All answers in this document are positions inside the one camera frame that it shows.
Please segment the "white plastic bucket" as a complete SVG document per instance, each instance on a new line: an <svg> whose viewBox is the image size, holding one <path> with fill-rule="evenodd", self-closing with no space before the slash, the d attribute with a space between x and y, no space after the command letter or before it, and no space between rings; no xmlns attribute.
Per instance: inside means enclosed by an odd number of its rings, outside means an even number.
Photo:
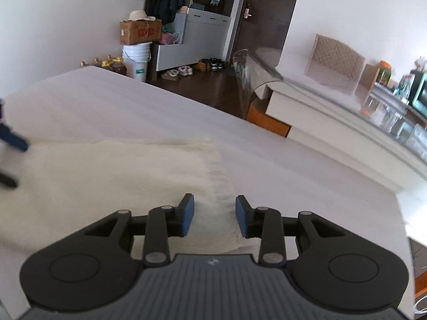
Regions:
<svg viewBox="0 0 427 320"><path fill-rule="evenodd" d="M122 61L127 68L127 76L145 82L148 63L151 60L151 42L122 47Z"/></svg>

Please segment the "cream terry towel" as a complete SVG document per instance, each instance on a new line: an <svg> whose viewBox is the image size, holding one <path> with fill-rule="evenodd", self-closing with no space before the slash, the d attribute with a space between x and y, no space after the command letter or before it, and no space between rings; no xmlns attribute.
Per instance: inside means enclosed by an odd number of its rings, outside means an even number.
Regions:
<svg viewBox="0 0 427 320"><path fill-rule="evenodd" d="M37 142L26 153L1 153L19 179L1 189L1 243L42 249L118 210L146 215L195 197L195 215L172 254L252 254L241 236L235 192L219 153L203 139L133 142Z"/></svg>

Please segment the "white glass-top side table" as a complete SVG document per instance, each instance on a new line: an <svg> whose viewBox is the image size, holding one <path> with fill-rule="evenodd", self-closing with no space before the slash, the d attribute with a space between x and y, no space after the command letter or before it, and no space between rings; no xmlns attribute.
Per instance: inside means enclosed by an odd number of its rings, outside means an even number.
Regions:
<svg viewBox="0 0 427 320"><path fill-rule="evenodd" d="M372 178L397 194L426 199L426 158L407 145L385 118L397 109L378 99L378 111L362 109L358 81L311 59L279 61L277 49L243 49L232 57L243 115L263 115L290 127L288 136Z"/></svg>

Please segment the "dark wooden door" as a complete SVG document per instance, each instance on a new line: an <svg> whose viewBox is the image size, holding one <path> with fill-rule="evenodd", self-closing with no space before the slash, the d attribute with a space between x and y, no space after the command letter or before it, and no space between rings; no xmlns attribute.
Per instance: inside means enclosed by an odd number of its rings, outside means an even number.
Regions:
<svg viewBox="0 0 427 320"><path fill-rule="evenodd" d="M224 58L242 49L281 51L290 29L297 0L235 0Z"/></svg>

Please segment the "grey shoe cabinet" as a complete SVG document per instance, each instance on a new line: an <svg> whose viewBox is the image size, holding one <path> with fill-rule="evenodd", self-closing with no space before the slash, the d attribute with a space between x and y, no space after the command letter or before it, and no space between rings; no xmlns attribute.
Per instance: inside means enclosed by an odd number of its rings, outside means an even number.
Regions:
<svg viewBox="0 0 427 320"><path fill-rule="evenodd" d="M185 0L175 20L165 27L179 38L174 44L153 47L153 73L198 63L201 59L225 60L242 0Z"/></svg>

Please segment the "orange-lid glass jar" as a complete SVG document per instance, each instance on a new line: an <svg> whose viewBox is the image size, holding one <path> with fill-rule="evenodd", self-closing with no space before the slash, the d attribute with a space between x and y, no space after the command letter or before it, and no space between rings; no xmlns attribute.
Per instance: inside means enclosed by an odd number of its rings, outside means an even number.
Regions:
<svg viewBox="0 0 427 320"><path fill-rule="evenodd" d="M383 86L387 86L392 76L392 66L384 60L379 62L379 71L376 81Z"/></svg>

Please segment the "straw hat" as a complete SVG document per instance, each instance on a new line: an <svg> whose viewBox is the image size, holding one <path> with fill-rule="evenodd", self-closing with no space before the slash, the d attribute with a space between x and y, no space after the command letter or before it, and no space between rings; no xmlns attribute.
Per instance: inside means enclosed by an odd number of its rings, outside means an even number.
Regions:
<svg viewBox="0 0 427 320"><path fill-rule="evenodd" d="M148 16L143 9L134 10L129 14L128 21L147 21L153 22L156 21L156 18L153 16Z"/></svg>

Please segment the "cardboard box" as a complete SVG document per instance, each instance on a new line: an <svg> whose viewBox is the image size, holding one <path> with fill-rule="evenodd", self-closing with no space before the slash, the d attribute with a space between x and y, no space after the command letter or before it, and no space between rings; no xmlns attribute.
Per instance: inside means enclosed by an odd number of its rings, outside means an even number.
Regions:
<svg viewBox="0 0 427 320"><path fill-rule="evenodd" d="M161 21L140 20L119 23L119 42L121 45L132 46L139 43L155 42L161 39Z"/></svg>

